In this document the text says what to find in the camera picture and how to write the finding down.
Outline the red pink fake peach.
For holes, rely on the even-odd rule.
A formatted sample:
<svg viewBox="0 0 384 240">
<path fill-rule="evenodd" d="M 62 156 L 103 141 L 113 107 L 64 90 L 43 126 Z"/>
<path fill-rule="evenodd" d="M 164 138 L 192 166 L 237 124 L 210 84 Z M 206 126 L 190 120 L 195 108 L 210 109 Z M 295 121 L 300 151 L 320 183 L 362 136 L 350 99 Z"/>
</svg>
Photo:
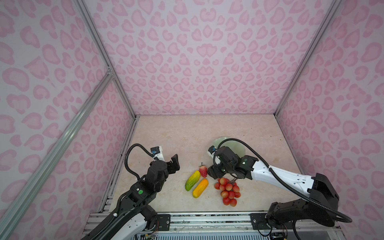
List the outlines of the red pink fake peach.
<svg viewBox="0 0 384 240">
<path fill-rule="evenodd" d="M 203 178 L 206 178 L 208 175 L 208 168 L 205 165 L 201 164 L 201 166 L 199 167 L 199 172 Z"/>
</svg>

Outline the green yellow fake mango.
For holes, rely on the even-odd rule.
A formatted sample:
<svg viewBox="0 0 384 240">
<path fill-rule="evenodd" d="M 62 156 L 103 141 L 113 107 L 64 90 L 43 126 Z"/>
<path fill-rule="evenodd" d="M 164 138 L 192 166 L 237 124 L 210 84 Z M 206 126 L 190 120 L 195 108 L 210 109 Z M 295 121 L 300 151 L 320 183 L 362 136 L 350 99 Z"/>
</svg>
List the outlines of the green yellow fake mango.
<svg viewBox="0 0 384 240">
<path fill-rule="evenodd" d="M 189 192 L 192 187 L 200 180 L 201 173 L 200 171 L 195 171 L 186 181 L 185 190 Z"/>
</svg>

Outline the red fake lychee bunch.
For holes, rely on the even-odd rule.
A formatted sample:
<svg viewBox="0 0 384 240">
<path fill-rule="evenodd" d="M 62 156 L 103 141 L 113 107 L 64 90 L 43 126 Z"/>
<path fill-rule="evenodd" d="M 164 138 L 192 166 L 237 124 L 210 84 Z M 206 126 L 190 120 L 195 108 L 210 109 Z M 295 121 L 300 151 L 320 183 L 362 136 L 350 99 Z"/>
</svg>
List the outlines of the red fake lychee bunch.
<svg viewBox="0 0 384 240">
<path fill-rule="evenodd" d="M 235 207 L 238 204 L 238 199 L 242 196 L 240 187 L 237 184 L 237 178 L 232 180 L 219 178 L 214 188 L 220 191 L 220 196 L 225 206 Z"/>
</svg>

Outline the yellow orange fake mango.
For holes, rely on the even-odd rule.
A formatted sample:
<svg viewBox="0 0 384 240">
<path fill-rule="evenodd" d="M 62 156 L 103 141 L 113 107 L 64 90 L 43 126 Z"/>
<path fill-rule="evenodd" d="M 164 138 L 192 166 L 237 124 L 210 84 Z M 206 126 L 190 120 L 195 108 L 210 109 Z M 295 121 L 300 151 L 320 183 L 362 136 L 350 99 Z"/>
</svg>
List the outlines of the yellow orange fake mango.
<svg viewBox="0 0 384 240">
<path fill-rule="evenodd" d="M 202 181 L 200 181 L 200 183 L 197 185 L 197 187 L 193 191 L 193 197 L 194 198 L 200 197 L 208 185 L 209 185 L 209 181 L 207 179 L 203 179 Z"/>
</svg>

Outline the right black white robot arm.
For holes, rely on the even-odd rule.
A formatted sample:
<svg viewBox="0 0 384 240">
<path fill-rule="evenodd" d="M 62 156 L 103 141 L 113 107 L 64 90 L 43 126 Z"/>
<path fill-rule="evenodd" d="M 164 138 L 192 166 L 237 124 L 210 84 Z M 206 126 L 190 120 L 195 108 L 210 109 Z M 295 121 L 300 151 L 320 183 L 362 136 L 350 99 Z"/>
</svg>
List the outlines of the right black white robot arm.
<svg viewBox="0 0 384 240">
<path fill-rule="evenodd" d="M 266 214 L 270 226 L 298 220 L 312 220 L 326 227 L 335 225 L 339 196 L 326 176 L 316 174 L 312 177 L 268 166 L 259 157 L 239 157 L 229 147 L 216 149 L 211 146 L 208 154 L 214 161 L 208 169 L 213 179 L 230 174 L 238 179 L 265 182 L 299 197 L 286 203 L 272 203 Z"/>
</svg>

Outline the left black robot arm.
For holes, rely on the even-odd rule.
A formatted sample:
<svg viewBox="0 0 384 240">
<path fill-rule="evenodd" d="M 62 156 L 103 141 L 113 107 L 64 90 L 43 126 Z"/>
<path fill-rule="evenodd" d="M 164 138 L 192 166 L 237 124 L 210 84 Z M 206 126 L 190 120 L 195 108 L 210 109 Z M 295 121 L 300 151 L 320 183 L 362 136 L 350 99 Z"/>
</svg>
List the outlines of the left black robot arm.
<svg viewBox="0 0 384 240">
<path fill-rule="evenodd" d="M 155 160 L 148 172 L 123 193 L 116 208 L 84 240 L 130 240 L 142 231 L 156 231 L 158 213 L 150 206 L 170 174 L 180 170 L 177 154 L 169 162 Z"/>
</svg>

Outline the green scalloped fruit bowl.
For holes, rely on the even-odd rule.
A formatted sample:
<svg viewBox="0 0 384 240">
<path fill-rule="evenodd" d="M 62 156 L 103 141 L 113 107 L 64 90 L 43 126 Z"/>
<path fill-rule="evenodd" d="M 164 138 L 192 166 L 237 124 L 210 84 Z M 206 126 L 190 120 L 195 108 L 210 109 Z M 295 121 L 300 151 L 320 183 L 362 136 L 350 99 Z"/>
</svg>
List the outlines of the green scalloped fruit bowl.
<svg viewBox="0 0 384 240">
<path fill-rule="evenodd" d="M 219 144 L 226 140 L 229 139 L 229 137 L 220 137 L 216 140 L 213 141 L 212 145 L 217 148 Z M 246 154 L 246 149 L 245 146 L 242 145 L 239 142 L 236 141 L 227 141 L 221 145 L 221 147 L 228 147 L 230 148 L 235 154 L 237 154 L 239 157 L 243 157 Z"/>
</svg>

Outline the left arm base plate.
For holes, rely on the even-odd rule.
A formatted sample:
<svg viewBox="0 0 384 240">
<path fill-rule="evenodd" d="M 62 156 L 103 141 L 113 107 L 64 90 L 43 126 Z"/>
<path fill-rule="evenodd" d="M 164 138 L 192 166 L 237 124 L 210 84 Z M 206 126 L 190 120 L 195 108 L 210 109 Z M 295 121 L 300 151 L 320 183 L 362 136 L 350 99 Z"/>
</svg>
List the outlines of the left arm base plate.
<svg viewBox="0 0 384 240">
<path fill-rule="evenodd" d="M 150 217 L 147 221 L 145 231 L 169 231 L 171 224 L 171 215 L 169 214 L 160 214 L 153 217 Z"/>
</svg>

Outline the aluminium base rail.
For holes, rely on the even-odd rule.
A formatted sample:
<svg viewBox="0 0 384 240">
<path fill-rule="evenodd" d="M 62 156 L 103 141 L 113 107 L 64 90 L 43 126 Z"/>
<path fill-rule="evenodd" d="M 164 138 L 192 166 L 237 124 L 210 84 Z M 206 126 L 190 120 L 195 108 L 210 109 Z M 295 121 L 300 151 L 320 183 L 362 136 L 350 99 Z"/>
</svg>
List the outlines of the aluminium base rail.
<svg viewBox="0 0 384 240">
<path fill-rule="evenodd" d="M 253 230 L 251 213 L 266 212 L 169 212 L 169 231 L 142 231 L 130 240 L 343 240 L 341 227 L 324 227 L 312 220 L 288 222 L 288 230 Z"/>
</svg>

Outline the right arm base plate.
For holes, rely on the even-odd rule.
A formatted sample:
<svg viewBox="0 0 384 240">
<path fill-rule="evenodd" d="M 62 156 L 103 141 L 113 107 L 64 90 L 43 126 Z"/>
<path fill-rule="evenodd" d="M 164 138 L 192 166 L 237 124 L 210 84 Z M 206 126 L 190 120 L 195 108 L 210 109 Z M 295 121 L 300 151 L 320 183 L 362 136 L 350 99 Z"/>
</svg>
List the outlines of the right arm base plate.
<svg viewBox="0 0 384 240">
<path fill-rule="evenodd" d="M 251 225 L 253 230 L 288 230 L 289 225 L 283 224 L 281 221 L 274 217 L 267 217 L 266 213 L 251 213 L 250 214 Z"/>
</svg>

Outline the diagonal aluminium frame bar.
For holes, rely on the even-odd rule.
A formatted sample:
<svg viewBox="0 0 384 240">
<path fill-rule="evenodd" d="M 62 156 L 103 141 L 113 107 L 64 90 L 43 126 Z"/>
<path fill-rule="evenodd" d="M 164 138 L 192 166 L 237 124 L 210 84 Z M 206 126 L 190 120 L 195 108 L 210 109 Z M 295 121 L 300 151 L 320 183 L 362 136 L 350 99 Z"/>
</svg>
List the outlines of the diagonal aluminium frame bar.
<svg viewBox="0 0 384 240">
<path fill-rule="evenodd" d="M 30 205 L 48 180 L 59 160 L 74 140 L 75 136 L 85 123 L 95 105 L 100 100 L 104 91 L 114 78 L 114 72 L 108 71 L 98 84 L 89 98 L 85 101 L 73 120 L 69 123 L 61 137 L 50 148 L 50 151 L 43 159 L 37 170 L 25 184 L 20 194 L 10 205 L 6 213 L 1 219 L 1 239 L 10 238 L 15 228 L 18 226 Z"/>
</svg>

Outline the left corner aluminium post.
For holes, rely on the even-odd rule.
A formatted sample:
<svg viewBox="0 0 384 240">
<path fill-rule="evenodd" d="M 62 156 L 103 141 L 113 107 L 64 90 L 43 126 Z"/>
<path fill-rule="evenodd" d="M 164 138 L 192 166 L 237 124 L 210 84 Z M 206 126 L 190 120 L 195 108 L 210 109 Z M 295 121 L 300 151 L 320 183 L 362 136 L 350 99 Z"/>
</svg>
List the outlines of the left corner aluminium post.
<svg viewBox="0 0 384 240">
<path fill-rule="evenodd" d="M 124 105 L 126 106 L 131 118 L 135 120 L 137 118 L 137 115 L 135 114 L 135 112 L 133 110 L 133 107 L 132 107 L 132 105 L 128 99 L 128 96 L 127 96 L 124 88 L 123 88 L 121 80 L 115 71 L 115 68 L 111 62 L 111 58 L 107 52 L 106 46 L 103 43 L 103 40 L 102 40 L 102 38 L 101 38 L 97 28 L 96 28 L 96 24 L 93 21 L 93 18 L 89 12 L 89 9 L 87 7 L 86 2 L 80 1 L 80 0 L 74 0 L 73 3 L 76 6 L 79 15 L 83 19 L 86 29 L 89 31 L 89 33 L 91 35 L 92 40 L 95 43 L 95 46 L 96 46 L 96 48 L 97 48 L 97 50 L 98 50 L 98 52 L 99 52 L 99 54 L 100 54 L 100 56 L 104 62 L 106 68 L 108 69 L 108 73 L 110 73 L 112 75 L 112 80 L 113 80 L 113 82 L 114 82 L 114 84 L 118 90 L 118 93 L 120 94 L 120 96 L 122 98 Z"/>
</svg>

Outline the corner aluminium post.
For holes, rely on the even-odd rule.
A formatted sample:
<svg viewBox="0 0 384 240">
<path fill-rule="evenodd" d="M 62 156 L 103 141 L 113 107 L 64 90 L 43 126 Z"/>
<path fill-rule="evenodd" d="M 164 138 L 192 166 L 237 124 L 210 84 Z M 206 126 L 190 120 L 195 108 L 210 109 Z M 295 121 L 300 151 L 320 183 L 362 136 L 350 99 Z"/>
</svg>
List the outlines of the corner aluminium post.
<svg viewBox="0 0 384 240">
<path fill-rule="evenodd" d="M 331 24 L 333 23 L 335 17 L 338 15 L 338 12 L 340 11 L 340 8 L 342 7 L 344 1 L 342 0 L 333 0 L 331 2 L 330 7 L 328 8 L 321 24 L 319 25 L 317 31 L 314 34 L 313 39 L 311 40 L 309 47 L 307 51 L 305 52 L 302 60 L 300 61 L 300 64 L 298 65 L 297 70 L 295 71 L 292 80 L 290 81 L 286 91 L 283 94 L 283 97 L 278 104 L 278 107 L 274 113 L 275 118 L 277 119 L 278 116 L 283 111 L 283 107 L 288 101 L 289 96 L 293 92 L 293 89 L 297 82 L 300 80 L 300 77 L 305 70 L 306 66 L 310 62 L 312 56 L 315 54 L 316 49 L 318 48 L 322 38 L 325 36 L 326 32 L 330 28 Z"/>
<path fill-rule="evenodd" d="M 135 120 L 137 118 L 137 115 L 135 114 L 135 112 L 133 110 L 133 107 L 132 107 L 132 105 L 128 99 L 128 96 L 127 96 L 124 88 L 123 88 L 121 80 L 115 71 L 115 68 L 111 62 L 111 58 L 107 52 L 106 46 L 103 43 L 103 40 L 102 40 L 102 38 L 101 38 L 97 28 L 96 28 L 96 24 L 93 21 L 93 18 L 89 12 L 89 9 L 87 7 L 86 2 L 80 1 L 80 0 L 74 0 L 73 3 L 76 6 L 79 15 L 83 19 L 86 29 L 89 31 L 89 33 L 91 35 L 92 40 L 95 43 L 95 46 L 96 46 L 96 48 L 97 48 L 97 50 L 98 50 L 98 52 L 99 52 L 99 54 L 100 54 L 100 56 L 104 62 L 106 68 L 108 69 L 108 73 L 110 73 L 112 75 L 112 80 L 113 80 L 113 82 L 114 82 L 114 84 L 118 90 L 118 93 L 120 94 L 120 96 L 122 98 L 124 105 L 126 106 L 131 118 Z"/>
</svg>

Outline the right corner aluminium post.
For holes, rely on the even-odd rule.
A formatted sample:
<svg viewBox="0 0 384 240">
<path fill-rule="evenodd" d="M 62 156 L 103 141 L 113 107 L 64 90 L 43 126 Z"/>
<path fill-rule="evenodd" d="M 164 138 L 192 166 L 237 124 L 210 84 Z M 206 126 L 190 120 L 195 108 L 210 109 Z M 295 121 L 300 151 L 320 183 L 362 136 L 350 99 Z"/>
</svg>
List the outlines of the right corner aluminium post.
<svg viewBox="0 0 384 240">
<path fill-rule="evenodd" d="M 305 52 L 302 60 L 300 61 L 300 64 L 298 65 L 297 70 L 295 71 L 292 80 L 290 81 L 286 91 L 283 94 L 283 97 L 278 104 L 278 107 L 274 113 L 275 118 L 277 119 L 278 116 L 283 111 L 283 107 L 288 101 L 289 96 L 293 92 L 293 89 L 297 82 L 300 80 L 300 77 L 305 70 L 306 66 L 310 62 L 312 56 L 315 54 L 316 49 L 318 48 L 322 38 L 325 36 L 326 32 L 330 28 L 331 24 L 333 23 L 335 17 L 338 15 L 338 12 L 340 11 L 340 8 L 342 7 L 344 1 L 342 0 L 333 0 L 331 2 L 330 7 L 328 8 L 321 24 L 319 25 L 317 31 L 314 34 L 313 39 L 311 40 L 309 47 L 307 51 Z"/>
</svg>

